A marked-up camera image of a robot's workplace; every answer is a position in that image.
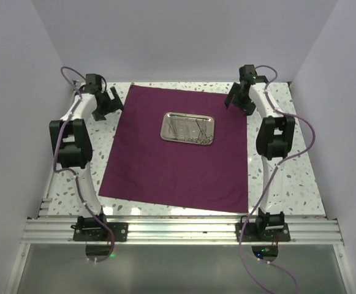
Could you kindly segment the purple surgical cloth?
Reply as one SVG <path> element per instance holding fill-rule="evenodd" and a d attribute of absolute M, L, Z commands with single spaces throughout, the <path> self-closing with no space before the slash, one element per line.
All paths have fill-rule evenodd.
<path fill-rule="evenodd" d="M 248 210 L 246 115 L 225 94 L 132 85 L 120 116 L 99 195 L 185 208 Z M 161 138 L 166 113 L 215 120 L 208 146 Z"/>

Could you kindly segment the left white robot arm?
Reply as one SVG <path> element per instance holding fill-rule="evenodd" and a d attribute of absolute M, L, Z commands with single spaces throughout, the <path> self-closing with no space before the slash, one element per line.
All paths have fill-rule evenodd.
<path fill-rule="evenodd" d="M 103 213 L 91 176 L 93 147 L 86 123 L 90 118 L 105 121 L 107 115 L 119 110 L 124 110 L 124 106 L 115 87 L 108 89 L 103 76 L 88 73 L 85 84 L 74 88 L 74 100 L 68 111 L 49 123 L 53 169 L 73 174 L 82 217 Z"/>

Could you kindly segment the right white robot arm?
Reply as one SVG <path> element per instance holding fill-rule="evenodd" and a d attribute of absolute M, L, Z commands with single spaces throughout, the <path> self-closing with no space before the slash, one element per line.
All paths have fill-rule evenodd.
<path fill-rule="evenodd" d="M 258 111 L 262 120 L 256 151 L 263 165 L 263 195 L 255 206 L 260 222 L 255 224 L 254 232 L 259 239 L 266 241 L 276 234 L 276 226 L 284 220 L 281 165 L 278 162 L 291 152 L 295 118 L 281 110 L 270 92 L 269 79 L 256 70 L 253 64 L 239 68 L 239 82 L 232 85 L 224 105 L 233 105 L 248 116 Z"/>

